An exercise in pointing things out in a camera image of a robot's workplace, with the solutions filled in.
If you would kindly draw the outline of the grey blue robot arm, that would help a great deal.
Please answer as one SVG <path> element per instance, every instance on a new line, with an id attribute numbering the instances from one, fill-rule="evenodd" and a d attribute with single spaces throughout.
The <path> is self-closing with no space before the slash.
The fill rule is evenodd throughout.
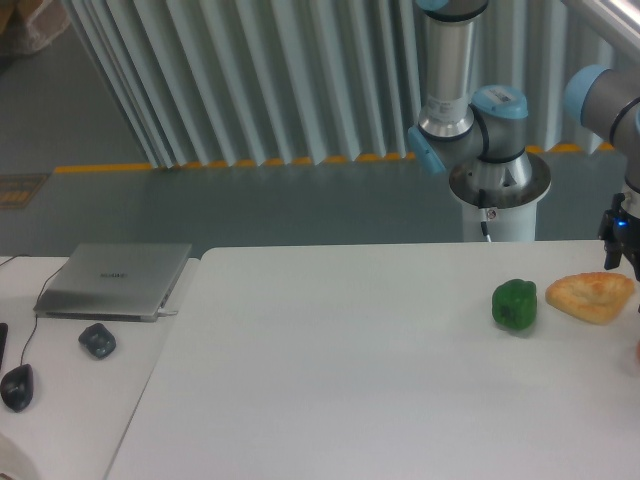
<path id="1" fill-rule="evenodd" d="M 408 142 L 432 174 L 447 172 L 462 206 L 467 241 L 529 242 L 536 235 L 538 203 L 551 173 L 525 151 L 526 96 L 507 85 L 469 90 L 475 22 L 485 1 L 420 1 L 428 19 L 427 101 Z M 627 159 L 624 184 L 603 214 L 598 237 L 604 266 L 627 259 L 639 266 L 639 68 L 601 65 L 579 70 L 563 95 L 565 111 L 580 126 Z"/>

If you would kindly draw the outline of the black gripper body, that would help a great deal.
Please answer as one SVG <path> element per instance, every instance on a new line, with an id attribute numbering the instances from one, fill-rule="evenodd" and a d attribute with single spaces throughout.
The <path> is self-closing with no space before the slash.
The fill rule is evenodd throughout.
<path id="1" fill-rule="evenodd" d="M 604 211 L 598 229 L 598 239 L 619 242 L 622 256 L 639 253 L 639 219 L 624 207 L 624 202 L 632 198 L 630 192 L 613 195 L 611 207 Z"/>

